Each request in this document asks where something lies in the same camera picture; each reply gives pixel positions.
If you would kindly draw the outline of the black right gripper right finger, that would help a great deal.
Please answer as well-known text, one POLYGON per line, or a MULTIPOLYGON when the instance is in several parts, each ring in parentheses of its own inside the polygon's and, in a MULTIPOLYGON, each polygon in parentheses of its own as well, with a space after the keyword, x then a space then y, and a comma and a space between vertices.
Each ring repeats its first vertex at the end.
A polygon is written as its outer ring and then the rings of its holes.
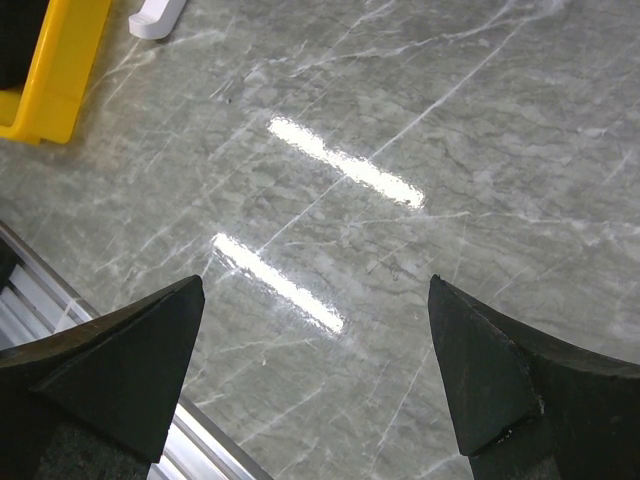
POLYGON ((474 478, 638 478, 638 365, 536 330, 439 276, 428 311, 474 478))

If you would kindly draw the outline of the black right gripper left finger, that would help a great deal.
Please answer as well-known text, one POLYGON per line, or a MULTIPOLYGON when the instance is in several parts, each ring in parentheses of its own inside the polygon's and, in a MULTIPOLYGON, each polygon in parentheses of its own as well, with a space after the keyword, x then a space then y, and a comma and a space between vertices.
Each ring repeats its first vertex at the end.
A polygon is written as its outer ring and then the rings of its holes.
POLYGON ((2 478, 146 478, 161 459, 204 304, 192 275, 2 350, 2 478))

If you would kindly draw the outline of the black underwear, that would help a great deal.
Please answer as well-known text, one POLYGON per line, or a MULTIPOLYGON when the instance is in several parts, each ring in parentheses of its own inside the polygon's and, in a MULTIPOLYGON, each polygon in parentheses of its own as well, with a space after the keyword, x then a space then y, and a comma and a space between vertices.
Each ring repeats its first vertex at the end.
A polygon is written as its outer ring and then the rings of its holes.
POLYGON ((1 0, 1 89, 26 81, 48 0, 1 0))

